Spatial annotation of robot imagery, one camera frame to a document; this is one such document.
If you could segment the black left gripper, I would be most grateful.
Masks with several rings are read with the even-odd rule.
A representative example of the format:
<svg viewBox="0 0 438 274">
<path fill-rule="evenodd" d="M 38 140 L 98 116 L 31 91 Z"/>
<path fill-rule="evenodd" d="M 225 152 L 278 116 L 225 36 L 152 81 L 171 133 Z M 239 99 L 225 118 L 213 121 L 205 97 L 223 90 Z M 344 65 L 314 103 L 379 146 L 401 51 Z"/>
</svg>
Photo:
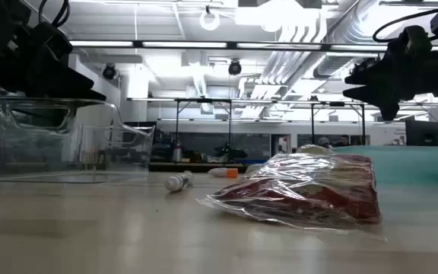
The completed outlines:
<svg viewBox="0 0 438 274">
<path fill-rule="evenodd" d="M 81 73 L 79 56 L 66 56 L 61 63 L 33 44 L 33 28 L 13 27 L 0 33 L 2 56 L 0 87 L 21 91 L 28 97 L 58 97 L 105 101 L 106 96 L 92 90 L 94 81 Z M 67 89 L 67 79 L 78 90 Z"/>
</svg>

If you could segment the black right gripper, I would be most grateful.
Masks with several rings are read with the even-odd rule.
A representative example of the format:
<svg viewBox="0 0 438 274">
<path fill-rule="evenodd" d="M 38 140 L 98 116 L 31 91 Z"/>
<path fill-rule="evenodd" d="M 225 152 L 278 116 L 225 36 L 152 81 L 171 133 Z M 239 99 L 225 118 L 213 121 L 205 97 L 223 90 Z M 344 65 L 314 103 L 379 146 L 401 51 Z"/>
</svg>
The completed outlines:
<svg viewBox="0 0 438 274">
<path fill-rule="evenodd" d="M 379 108 L 384 120 L 394 120 L 400 100 L 417 94 L 438 97 L 438 51 L 408 55 L 399 38 L 388 43 L 382 59 L 383 70 L 355 68 L 344 79 L 346 84 L 367 85 L 382 77 L 379 89 L 362 86 L 343 91 L 345 97 Z"/>
</svg>

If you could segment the white frosted donut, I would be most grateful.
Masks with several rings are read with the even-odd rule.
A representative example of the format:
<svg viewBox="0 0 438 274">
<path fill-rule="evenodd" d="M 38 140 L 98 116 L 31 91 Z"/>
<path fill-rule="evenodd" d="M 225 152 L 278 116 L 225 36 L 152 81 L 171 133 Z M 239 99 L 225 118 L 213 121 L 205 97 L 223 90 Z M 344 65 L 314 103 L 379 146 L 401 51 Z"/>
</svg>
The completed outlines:
<svg viewBox="0 0 438 274">
<path fill-rule="evenodd" d="M 297 149 L 297 153 L 307 153 L 313 155 L 330 155 L 331 150 L 329 148 L 322 147 L 320 145 L 302 145 Z"/>
</svg>

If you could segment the red snack bag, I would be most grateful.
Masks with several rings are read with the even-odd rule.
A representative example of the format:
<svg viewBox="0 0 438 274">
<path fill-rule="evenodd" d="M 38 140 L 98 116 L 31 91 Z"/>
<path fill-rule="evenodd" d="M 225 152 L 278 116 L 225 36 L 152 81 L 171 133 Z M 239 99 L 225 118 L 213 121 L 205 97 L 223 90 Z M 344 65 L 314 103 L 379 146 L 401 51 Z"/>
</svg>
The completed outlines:
<svg viewBox="0 0 438 274">
<path fill-rule="evenodd" d="M 382 222 L 373 162 L 363 155 L 276 155 L 199 203 L 305 231 L 373 237 Z"/>
</svg>

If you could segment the small white dropper bottle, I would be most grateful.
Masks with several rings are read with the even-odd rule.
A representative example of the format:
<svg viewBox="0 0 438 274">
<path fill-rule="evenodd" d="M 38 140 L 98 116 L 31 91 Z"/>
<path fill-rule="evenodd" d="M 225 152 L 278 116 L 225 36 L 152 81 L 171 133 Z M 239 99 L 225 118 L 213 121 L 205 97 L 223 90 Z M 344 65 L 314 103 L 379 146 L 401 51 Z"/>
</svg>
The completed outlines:
<svg viewBox="0 0 438 274">
<path fill-rule="evenodd" d="M 170 176 L 164 186 L 169 192 L 179 192 L 189 182 L 189 178 L 186 174 L 175 174 Z"/>
</svg>

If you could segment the orange-capped white dropper bottle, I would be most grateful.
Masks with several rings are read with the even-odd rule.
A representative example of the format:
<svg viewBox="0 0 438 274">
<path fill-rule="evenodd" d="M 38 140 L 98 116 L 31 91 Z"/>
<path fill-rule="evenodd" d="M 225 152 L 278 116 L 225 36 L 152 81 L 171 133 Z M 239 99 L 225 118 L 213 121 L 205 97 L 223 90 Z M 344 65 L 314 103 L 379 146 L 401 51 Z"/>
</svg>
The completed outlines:
<svg viewBox="0 0 438 274">
<path fill-rule="evenodd" d="M 237 178 L 239 170 L 237 168 L 217 167 L 208 171 L 213 177 Z"/>
</svg>

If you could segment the black monitor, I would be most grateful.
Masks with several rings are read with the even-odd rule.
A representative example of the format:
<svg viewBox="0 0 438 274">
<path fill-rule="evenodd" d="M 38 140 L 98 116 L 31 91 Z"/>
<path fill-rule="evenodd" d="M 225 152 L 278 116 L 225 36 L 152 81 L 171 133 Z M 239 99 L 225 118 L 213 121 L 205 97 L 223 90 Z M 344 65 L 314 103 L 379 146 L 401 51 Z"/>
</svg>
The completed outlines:
<svg viewBox="0 0 438 274">
<path fill-rule="evenodd" d="M 408 146 L 438 146 L 438 122 L 405 120 Z"/>
</svg>

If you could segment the teal plastic bin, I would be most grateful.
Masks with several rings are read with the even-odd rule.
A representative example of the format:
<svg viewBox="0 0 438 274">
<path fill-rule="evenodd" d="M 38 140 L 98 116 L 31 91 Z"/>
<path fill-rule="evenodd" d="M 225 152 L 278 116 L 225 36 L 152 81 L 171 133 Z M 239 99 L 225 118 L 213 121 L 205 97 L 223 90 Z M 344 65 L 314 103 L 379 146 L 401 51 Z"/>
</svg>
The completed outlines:
<svg viewBox="0 0 438 274">
<path fill-rule="evenodd" d="M 338 154 L 367 156 L 372 160 L 376 183 L 438 186 L 438 146 L 346 146 Z"/>
</svg>

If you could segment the clear plastic bin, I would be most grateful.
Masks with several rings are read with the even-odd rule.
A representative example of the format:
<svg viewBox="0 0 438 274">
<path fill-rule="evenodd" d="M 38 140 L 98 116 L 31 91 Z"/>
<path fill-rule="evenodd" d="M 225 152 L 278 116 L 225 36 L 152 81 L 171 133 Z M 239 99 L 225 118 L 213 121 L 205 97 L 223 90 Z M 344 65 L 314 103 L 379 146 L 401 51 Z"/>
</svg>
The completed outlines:
<svg viewBox="0 0 438 274">
<path fill-rule="evenodd" d="M 153 126 L 127 126 L 105 101 L 0 97 L 0 182 L 139 180 L 153 138 Z"/>
</svg>

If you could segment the dark background workbench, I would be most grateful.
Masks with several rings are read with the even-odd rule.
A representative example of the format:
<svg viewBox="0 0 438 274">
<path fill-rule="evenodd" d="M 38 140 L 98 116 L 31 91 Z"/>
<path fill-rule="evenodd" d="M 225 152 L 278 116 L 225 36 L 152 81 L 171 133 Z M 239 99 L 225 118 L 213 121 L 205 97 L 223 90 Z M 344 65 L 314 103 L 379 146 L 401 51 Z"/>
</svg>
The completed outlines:
<svg viewBox="0 0 438 274">
<path fill-rule="evenodd" d="M 148 166 L 150 172 L 182 172 L 185 170 L 195 173 L 207 173 L 214 168 L 236 168 L 240 173 L 247 169 L 243 164 L 221 164 L 221 163 L 183 163 L 183 162 L 151 162 Z"/>
</svg>

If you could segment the black overhead light bar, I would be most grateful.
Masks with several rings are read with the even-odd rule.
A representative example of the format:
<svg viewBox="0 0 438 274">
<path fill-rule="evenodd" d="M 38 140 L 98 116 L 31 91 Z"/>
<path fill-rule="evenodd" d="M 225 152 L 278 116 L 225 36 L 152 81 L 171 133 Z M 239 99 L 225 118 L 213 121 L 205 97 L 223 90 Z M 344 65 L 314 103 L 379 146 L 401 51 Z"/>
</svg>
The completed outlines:
<svg viewBox="0 0 438 274">
<path fill-rule="evenodd" d="M 74 48 L 110 49 L 227 49 L 252 51 L 384 53 L 383 44 L 269 43 L 192 40 L 71 40 Z"/>
</svg>

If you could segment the black background frame rig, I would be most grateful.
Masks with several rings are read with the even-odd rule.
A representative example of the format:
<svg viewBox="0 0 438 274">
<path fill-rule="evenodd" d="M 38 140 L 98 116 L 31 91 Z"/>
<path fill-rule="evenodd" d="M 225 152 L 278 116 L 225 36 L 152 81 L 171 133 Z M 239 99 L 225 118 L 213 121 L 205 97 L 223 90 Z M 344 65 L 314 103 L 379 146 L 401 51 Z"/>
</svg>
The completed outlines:
<svg viewBox="0 0 438 274">
<path fill-rule="evenodd" d="M 366 134 L 366 107 L 364 103 L 359 102 L 344 102 L 344 101 L 310 101 L 310 128 L 311 128 L 311 143 L 315 143 L 315 116 L 319 112 L 319 109 L 315 111 L 315 106 L 319 105 L 322 109 L 324 107 L 334 107 L 335 109 L 349 107 L 351 108 L 360 118 L 357 122 L 361 128 L 360 143 L 361 145 L 367 144 L 367 134 Z"/>
<path fill-rule="evenodd" d="M 228 121 L 228 140 L 227 144 L 231 145 L 232 141 L 232 107 L 233 102 L 231 99 L 221 99 L 221 98 L 208 98 L 208 97 L 193 97 L 193 98 L 175 98 L 174 101 L 176 102 L 176 118 L 175 118 L 175 144 L 178 144 L 179 141 L 179 115 L 182 110 L 187 108 L 187 106 L 190 103 L 197 103 L 197 104 L 219 104 L 220 106 L 222 104 L 229 104 L 229 108 L 226 109 L 227 114 L 229 115 Z"/>
</svg>

